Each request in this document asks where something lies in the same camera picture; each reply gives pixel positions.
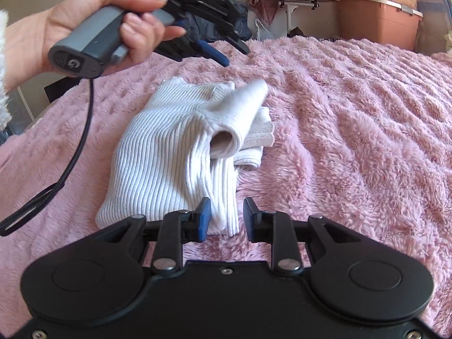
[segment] human hand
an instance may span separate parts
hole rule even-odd
[[[149,13],[165,4],[166,0],[64,0],[47,11],[19,20],[6,30],[6,89],[11,90],[40,73],[57,71],[47,58],[49,49],[107,5],[142,14],[128,13],[124,18],[120,34],[130,52],[121,64],[109,67],[105,74],[143,62],[162,40],[185,34],[181,27],[165,28]]]

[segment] black cord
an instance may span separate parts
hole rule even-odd
[[[91,118],[93,116],[93,106],[94,106],[94,81],[90,79],[90,104],[88,106],[88,114],[86,117],[86,123],[83,130],[82,137],[80,138],[80,142],[75,150],[75,153],[61,175],[60,179],[50,185],[48,188],[42,190],[38,193],[33,199],[27,202],[23,207],[19,210],[11,214],[9,217],[0,222],[0,236],[5,237],[9,234],[17,231],[20,227],[27,224],[31,219],[33,219],[36,215],[38,215],[57,195],[58,191],[60,191],[64,187],[64,183],[67,180],[67,177],[71,174],[72,169],[77,163],[80,154],[82,153],[83,147],[86,142],[86,138],[88,137],[88,131],[90,130]]]

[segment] storage bin lid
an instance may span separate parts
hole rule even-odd
[[[392,1],[389,1],[389,0],[368,0],[368,1],[374,1],[376,3],[383,3],[383,4],[386,4],[386,5],[397,7],[398,9],[401,9],[402,11],[407,12],[408,14],[418,15],[421,18],[423,17],[423,14],[420,11],[417,11],[415,9],[412,9],[411,7],[408,7],[408,6],[405,6],[405,5],[401,5],[399,3],[395,3],[395,2],[392,2]]]

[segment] bed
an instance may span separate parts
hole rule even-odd
[[[452,58],[366,40],[250,41],[248,56],[224,42],[215,46],[231,58],[230,67],[153,55],[96,80],[90,135],[65,187],[32,222],[0,239],[0,331],[11,335],[29,318],[19,293],[27,265],[96,230],[121,134],[155,88],[178,75],[237,86],[265,79],[276,141],[258,170],[241,175],[239,205],[253,197],[261,209],[297,220],[322,213],[418,259],[435,280],[423,319],[452,334]],[[57,180],[79,141],[87,105],[82,81],[32,129],[0,147],[0,218]],[[242,225],[231,239],[212,236],[186,245],[184,253],[269,259],[270,246],[248,243]]]

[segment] small table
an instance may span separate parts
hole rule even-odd
[[[339,0],[278,0],[280,7],[286,7],[287,16],[287,34],[292,30],[292,6],[309,6],[313,10],[319,7],[319,3],[330,3]]]

